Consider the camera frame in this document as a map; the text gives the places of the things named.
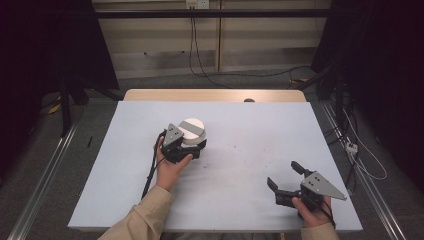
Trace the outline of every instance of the hand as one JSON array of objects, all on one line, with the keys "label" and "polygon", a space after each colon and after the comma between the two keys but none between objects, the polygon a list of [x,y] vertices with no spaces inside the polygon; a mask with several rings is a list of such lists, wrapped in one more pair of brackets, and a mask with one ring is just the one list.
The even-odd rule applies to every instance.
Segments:
[{"label": "hand", "polygon": [[165,159],[162,153],[161,146],[164,138],[161,137],[156,149],[156,164],[157,164],[157,180],[156,185],[170,192],[177,183],[182,170],[193,159],[192,154],[188,154],[178,163],[172,163]]},{"label": "hand", "polygon": [[[328,206],[327,204],[322,203],[321,207],[331,216],[331,210],[329,209],[329,206],[331,207],[331,198],[324,196],[324,201],[328,204]],[[302,215],[306,228],[317,227],[330,222],[330,219],[328,219],[328,217],[325,216],[319,209],[315,209],[313,212],[309,211],[300,198],[294,197],[292,198],[292,202]]]}]

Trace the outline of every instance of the black curtain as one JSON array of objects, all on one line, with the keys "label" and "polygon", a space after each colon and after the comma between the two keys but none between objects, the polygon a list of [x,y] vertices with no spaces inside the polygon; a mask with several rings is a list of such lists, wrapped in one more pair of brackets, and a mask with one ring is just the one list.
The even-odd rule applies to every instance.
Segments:
[{"label": "black curtain", "polygon": [[[343,1],[333,1],[337,5]],[[342,56],[340,73],[352,96],[398,166],[424,191],[424,21],[420,1],[375,0],[361,7],[356,45]],[[314,59],[320,71],[337,54],[350,22],[328,19]]]},{"label": "black curtain", "polygon": [[60,78],[78,76],[101,88],[118,88],[98,20],[65,14],[82,11],[94,13],[90,0],[0,3],[0,173],[26,143],[42,97],[59,91]]}]

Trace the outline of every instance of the white tabletop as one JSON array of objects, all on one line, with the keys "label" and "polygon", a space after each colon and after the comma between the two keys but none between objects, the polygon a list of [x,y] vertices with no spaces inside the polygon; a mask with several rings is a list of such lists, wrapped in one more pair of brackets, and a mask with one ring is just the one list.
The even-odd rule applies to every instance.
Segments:
[{"label": "white tabletop", "polygon": [[[69,227],[105,230],[140,200],[157,135],[169,123],[203,121],[208,139],[184,170],[164,231],[298,230],[297,210],[275,204],[266,184],[295,191],[297,161],[348,196],[309,103],[120,102]],[[339,231],[361,230],[352,205],[333,199]]]}]

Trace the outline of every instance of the beige sleeve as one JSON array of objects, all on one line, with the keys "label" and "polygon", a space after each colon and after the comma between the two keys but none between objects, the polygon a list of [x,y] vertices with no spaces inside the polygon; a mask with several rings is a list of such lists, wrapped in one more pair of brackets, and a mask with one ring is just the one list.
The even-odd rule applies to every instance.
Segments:
[{"label": "beige sleeve", "polygon": [[302,228],[302,240],[339,240],[336,230],[331,223],[326,223],[318,227]]},{"label": "beige sleeve", "polygon": [[139,205],[134,206],[124,219],[110,227],[100,239],[159,239],[171,203],[172,195],[154,186]]}]

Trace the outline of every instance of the black stand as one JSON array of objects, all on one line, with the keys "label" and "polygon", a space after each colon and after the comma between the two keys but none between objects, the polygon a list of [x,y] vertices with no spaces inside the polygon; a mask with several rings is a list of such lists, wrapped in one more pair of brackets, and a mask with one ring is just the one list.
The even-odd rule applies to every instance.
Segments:
[{"label": "black stand", "polygon": [[81,77],[74,77],[73,79],[64,77],[60,79],[59,88],[63,123],[61,137],[64,137],[68,133],[72,125],[71,110],[69,107],[69,95],[72,96],[75,103],[78,105],[86,105],[89,101],[89,98],[84,91],[84,85],[88,88],[94,89],[95,91],[103,94],[104,96],[114,101],[121,101],[124,99],[123,96],[112,93],[106,89],[102,89],[99,86]]},{"label": "black stand", "polygon": [[343,80],[343,66],[346,66],[348,51],[356,49],[358,41],[360,40],[361,30],[363,30],[363,22],[358,21],[352,25],[349,30],[349,33],[346,36],[345,41],[341,45],[338,53],[334,57],[334,60],[331,61],[329,66],[324,70],[318,73],[315,77],[309,79],[308,81],[297,86],[297,90],[305,90],[307,87],[318,84],[318,87],[321,89],[317,90],[317,95],[319,99],[329,99],[331,92],[334,88],[336,90],[336,121],[340,128],[343,128],[343,123],[345,121],[345,115],[343,113],[343,99],[344,99],[344,80]]}]

